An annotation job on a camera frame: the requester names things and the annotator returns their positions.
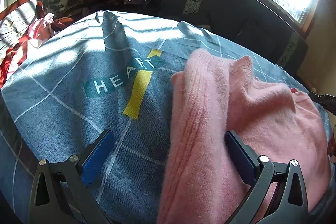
blue bedsheet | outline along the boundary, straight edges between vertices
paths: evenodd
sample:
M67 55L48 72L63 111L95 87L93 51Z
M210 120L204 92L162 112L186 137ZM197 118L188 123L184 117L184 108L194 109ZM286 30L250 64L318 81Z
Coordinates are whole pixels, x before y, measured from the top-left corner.
M222 58L249 55L260 80L307 92L281 67L186 22L89 15L50 39L1 89L0 190L22 222L38 160L64 161L108 128L115 146L90 191L112 220L155 223L170 143L170 77L197 48ZM328 115L316 107L330 138ZM334 180L329 192L313 217L333 197Z

yellow stripe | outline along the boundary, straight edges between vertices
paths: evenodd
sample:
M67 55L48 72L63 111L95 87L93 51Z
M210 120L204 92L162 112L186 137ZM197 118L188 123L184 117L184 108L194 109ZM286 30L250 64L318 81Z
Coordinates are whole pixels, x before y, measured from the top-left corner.
M153 57L154 55L160 56L161 53L162 51L153 49L151 50L147 58ZM138 71L134 80L131 98L129 99L128 104L123 111L124 115L136 120L138 119L142 99L145 95L149 82L151 81L151 76L152 71Z

silver bolt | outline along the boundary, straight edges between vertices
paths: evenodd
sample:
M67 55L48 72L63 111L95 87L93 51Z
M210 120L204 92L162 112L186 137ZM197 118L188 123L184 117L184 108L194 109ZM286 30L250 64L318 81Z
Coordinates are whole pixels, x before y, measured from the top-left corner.
M40 160L39 165L45 165L46 163L47 163L47 160L46 159L42 159L42 160Z
M268 161L269 161L269 158L268 158L267 156L262 155L262 156L260 156L260 160L261 160L262 162L268 162Z
M71 162L75 162L78 160L78 156L77 155L72 155L70 156L70 159L69 159Z
M294 166L298 166L299 163L297 162L297 160L291 160L291 164L294 165Z

fabric fold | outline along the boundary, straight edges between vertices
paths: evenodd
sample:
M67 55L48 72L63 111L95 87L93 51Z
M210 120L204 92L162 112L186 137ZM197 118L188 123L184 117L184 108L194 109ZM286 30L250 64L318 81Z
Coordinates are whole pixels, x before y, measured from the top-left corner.
M297 159L309 210L314 208L331 174L324 125L306 93L254 78L250 57L222 59L203 49L171 80L171 148L157 223L223 224L237 208L249 186L227 153L227 130L272 161ZM262 218L275 186L255 220Z

